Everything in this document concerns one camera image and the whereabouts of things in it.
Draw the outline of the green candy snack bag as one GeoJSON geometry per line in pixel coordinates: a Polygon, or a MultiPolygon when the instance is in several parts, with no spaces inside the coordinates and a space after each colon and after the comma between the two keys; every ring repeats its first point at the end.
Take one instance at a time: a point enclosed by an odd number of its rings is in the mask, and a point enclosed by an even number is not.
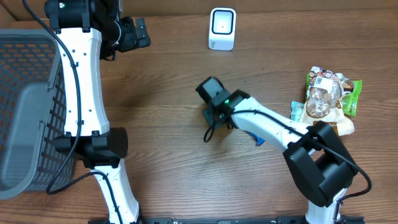
{"type": "Polygon", "coordinates": [[[321,118],[333,107],[337,107],[341,108],[345,115],[357,116],[362,89],[362,80],[350,80],[342,73],[310,72],[307,74],[305,95],[310,105],[310,115],[321,118]]]}

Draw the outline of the mint green snack pack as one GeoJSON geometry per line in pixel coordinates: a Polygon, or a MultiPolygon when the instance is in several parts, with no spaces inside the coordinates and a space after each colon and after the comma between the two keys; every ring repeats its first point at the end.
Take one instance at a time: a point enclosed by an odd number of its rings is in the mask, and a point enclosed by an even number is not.
{"type": "Polygon", "coordinates": [[[291,113],[290,118],[293,121],[301,122],[302,121],[302,114],[304,111],[304,103],[293,101],[291,102],[291,113]]]}

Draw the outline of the blue Oreo cookie pack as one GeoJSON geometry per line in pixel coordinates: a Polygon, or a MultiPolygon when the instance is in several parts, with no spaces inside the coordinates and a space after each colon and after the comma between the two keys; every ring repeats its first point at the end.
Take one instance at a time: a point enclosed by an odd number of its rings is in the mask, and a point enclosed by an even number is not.
{"type": "Polygon", "coordinates": [[[256,146],[261,146],[265,143],[265,140],[261,137],[259,137],[257,134],[247,132],[253,139],[256,141],[256,146]]]}

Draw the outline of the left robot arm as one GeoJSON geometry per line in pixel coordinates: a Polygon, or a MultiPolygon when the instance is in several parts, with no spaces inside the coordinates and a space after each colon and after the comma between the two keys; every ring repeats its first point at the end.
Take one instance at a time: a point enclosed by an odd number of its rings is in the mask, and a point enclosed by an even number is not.
{"type": "Polygon", "coordinates": [[[45,13],[62,59],[67,114],[56,151],[82,161],[99,183],[108,223],[140,223],[141,208],[127,177],[127,131],[110,126],[101,89],[100,62],[117,52],[150,46],[143,18],[121,17],[119,1],[52,0],[45,13]]]}

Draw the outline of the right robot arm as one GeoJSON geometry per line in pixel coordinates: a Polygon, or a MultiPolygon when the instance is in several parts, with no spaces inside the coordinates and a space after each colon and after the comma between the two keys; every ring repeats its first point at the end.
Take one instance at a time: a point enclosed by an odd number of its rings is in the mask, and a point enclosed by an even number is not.
{"type": "Polygon", "coordinates": [[[259,136],[283,154],[296,187],[308,200],[304,223],[347,222],[340,213],[341,200],[358,172],[330,124],[293,121],[244,91],[229,92],[215,77],[195,90],[208,106],[203,112],[210,125],[205,142],[224,124],[259,136]]]}

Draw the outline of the beige nut snack bag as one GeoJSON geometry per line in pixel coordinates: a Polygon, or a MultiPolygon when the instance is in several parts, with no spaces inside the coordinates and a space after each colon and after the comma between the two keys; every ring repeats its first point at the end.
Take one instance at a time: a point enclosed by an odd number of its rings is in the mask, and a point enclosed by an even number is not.
{"type": "Polygon", "coordinates": [[[319,121],[332,126],[339,136],[354,133],[354,124],[345,114],[348,105],[344,98],[353,96],[354,81],[342,73],[321,67],[312,67],[307,75],[306,96],[299,121],[314,125],[319,121]]]}

